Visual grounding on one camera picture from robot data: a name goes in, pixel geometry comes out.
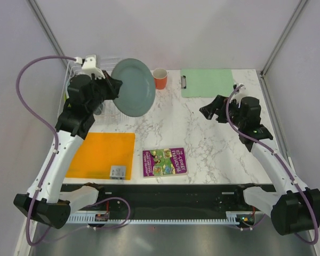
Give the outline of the aluminium frame post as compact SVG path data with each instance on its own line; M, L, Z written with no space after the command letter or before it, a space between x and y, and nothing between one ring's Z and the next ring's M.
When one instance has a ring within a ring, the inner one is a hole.
M264 67L259 72L260 78L264 79L267 72L271 68L276 56L278 55L279 51L281 50L283 44L285 43L286 39L288 38L289 34L291 33L293 27L297 23L298 19L300 18L302 12L304 11L306 5L309 3L309 0L299 0L297 6L294 8L293 13L291 14L287 24L285 25L282 33L280 34L273 50L271 51Z
M36 17L38 23L40 24L44 34L48 38L51 46L53 47L55 53L59 56L64 56L64 52L56 39L45 15L42 12L41 7L39 6L38 2L36 0L26 0L28 3L29 7L31 8L34 16Z

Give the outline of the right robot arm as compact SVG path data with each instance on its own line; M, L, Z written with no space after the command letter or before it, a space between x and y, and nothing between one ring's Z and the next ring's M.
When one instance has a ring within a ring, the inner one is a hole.
M320 226L320 190L310 189L278 152L273 136L261 124L259 99L244 97L240 102L221 95L201 107L203 116L219 123L228 123L238 133L239 140L257 159L274 185L275 192L265 192L252 185L234 196L240 210L249 206L271 218L280 235L313 230Z

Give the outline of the left aluminium frame post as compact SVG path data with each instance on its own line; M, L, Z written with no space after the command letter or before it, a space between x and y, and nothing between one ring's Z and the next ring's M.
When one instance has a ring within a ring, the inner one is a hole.
M38 23L40 24L44 34L48 38L51 46L53 47L55 53L59 56L64 56L64 52L56 39L45 15L42 12L41 7L39 6L38 2L36 0L26 0L28 3L29 7L31 8L34 16L36 17Z

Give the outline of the orange cutting board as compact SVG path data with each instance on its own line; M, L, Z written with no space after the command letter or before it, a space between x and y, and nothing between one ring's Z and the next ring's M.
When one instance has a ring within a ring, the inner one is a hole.
M134 144L134 133L89 133L76 152L66 178L110 179L111 166L123 165L125 180L130 180Z

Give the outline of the small grey box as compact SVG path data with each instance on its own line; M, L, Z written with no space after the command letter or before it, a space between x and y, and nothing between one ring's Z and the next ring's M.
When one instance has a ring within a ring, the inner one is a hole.
M126 166L112 165L110 168L110 179L125 180L126 178Z

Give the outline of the right aluminium frame post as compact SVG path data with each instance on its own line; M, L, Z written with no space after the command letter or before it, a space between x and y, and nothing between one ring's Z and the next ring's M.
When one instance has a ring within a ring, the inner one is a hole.
M271 68L276 56L278 55L279 51L281 50L283 44L285 43L286 39L288 38L289 34L291 33L293 27L297 23L298 19L300 18L302 12L304 11L306 5L309 3L309 0L299 0L297 6L294 8L293 13L291 14L287 24L285 25L282 33L280 34L273 50L271 51L264 67L259 72L260 78L264 79L267 72Z

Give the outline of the green clipboard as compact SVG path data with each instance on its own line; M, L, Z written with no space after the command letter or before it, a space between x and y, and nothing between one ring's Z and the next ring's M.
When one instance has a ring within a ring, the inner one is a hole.
M226 97L234 90L231 69L182 69L180 73L184 98Z

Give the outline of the purple treehouse book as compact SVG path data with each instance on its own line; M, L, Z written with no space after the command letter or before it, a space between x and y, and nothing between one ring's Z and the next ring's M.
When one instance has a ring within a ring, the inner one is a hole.
M178 176L188 173L186 154L182 147L144 150L142 167L144 178Z

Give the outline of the orange mug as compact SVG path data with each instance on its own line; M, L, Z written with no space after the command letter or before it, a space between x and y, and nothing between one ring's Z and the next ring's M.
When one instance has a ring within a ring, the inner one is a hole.
M153 71L153 77L155 80L155 86L158 90L165 89L167 85L167 71L163 68L156 68Z

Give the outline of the large teal plate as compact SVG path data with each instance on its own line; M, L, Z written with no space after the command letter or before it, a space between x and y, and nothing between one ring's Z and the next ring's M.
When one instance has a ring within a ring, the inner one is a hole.
M123 82L118 98L113 100L120 112L129 117L141 117L150 110L155 100L155 81L142 61L133 58L121 60L111 77Z

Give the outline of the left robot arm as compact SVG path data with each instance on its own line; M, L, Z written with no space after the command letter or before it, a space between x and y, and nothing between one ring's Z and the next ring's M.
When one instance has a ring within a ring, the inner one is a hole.
M55 125L57 137L37 178L25 194L16 194L13 204L26 217L60 229L69 216L87 205L100 210L106 196L100 185L87 183L69 193L61 187L69 166L93 125L94 112L106 100L118 98L122 81L112 78L105 70L99 75L79 74L67 87L69 97Z

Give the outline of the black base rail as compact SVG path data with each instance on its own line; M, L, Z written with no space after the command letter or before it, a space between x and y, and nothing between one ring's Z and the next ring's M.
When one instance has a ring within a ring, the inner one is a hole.
M89 211L108 210L118 217L221 217L225 212L251 212L241 185L103 185Z

